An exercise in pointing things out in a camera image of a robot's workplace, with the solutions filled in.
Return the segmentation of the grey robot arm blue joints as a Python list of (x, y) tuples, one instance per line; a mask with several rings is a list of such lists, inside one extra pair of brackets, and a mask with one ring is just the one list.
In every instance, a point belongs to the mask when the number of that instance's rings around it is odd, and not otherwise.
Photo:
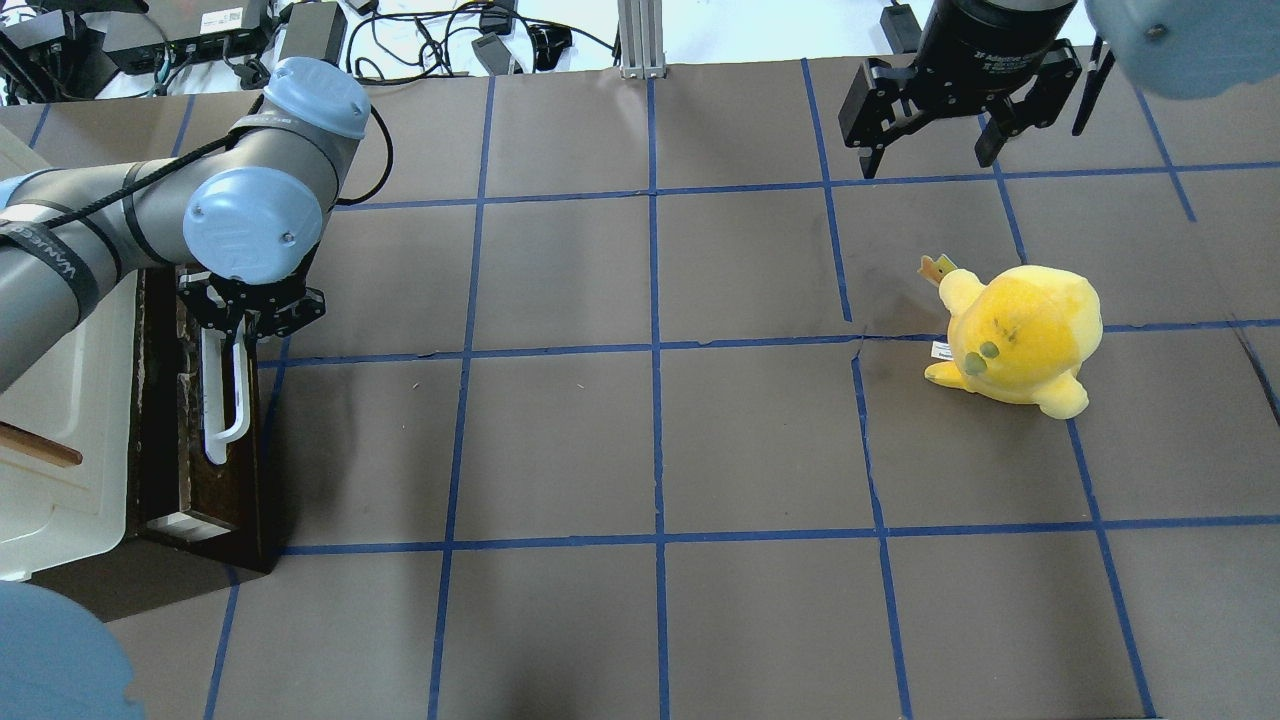
[[(285, 59), (252, 110), (220, 138), (178, 158), (134, 161), (92, 179), (78, 208), (44, 223), (111, 227), (111, 250), (136, 272), (197, 265), (265, 284), (307, 274), (366, 135), (365, 88), (319, 59)], [(99, 167), (52, 170), (58, 173)]]

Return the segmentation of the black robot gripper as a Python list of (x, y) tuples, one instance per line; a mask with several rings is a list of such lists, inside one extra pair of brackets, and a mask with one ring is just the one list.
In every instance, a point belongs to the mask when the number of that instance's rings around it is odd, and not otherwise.
[(214, 274), (186, 277), (178, 297), (201, 327), (202, 354), (224, 354), (237, 337), (247, 351), (256, 351), (260, 340), (291, 336), (326, 311), (324, 293), (306, 286), (300, 272), (265, 284)]

